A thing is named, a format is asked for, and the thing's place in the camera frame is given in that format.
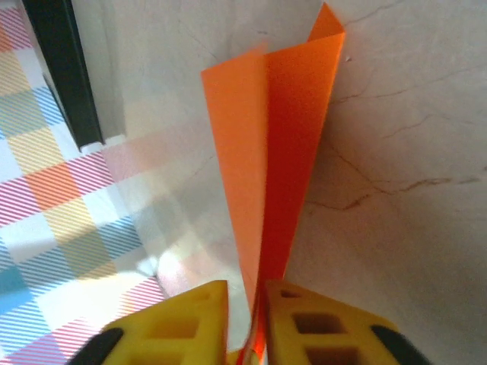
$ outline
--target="plaid fabric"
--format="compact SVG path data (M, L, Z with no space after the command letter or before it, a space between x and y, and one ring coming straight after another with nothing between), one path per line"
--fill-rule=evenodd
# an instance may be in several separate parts
M102 152L85 150L3 4L0 363L64 363L108 322L163 299Z

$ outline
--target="orange card stock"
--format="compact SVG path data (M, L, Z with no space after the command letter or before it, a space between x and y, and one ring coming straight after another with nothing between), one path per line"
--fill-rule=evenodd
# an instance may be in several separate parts
M306 43L202 72L251 308L261 283L284 276L344 38L324 5Z

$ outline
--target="marble surface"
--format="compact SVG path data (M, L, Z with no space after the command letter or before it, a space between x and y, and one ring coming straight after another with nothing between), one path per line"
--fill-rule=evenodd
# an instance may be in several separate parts
M199 72L304 41L321 1L73 4L158 276L170 294L229 278L236 347L248 312ZM329 5L347 38L287 279L386 316L434 363L485 363L487 2Z

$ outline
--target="folded orange paper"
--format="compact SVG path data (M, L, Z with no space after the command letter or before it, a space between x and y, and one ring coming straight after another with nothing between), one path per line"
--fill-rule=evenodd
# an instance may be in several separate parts
M202 72L254 311L263 282L285 273L344 38L342 25L323 5L306 43L268 54L260 47ZM263 330L256 335L258 352Z

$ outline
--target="checkered tablecloth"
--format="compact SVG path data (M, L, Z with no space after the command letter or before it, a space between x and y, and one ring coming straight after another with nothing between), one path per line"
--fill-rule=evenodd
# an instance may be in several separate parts
M97 146L81 153L18 9L0 3L0 363L64 363L163 299Z

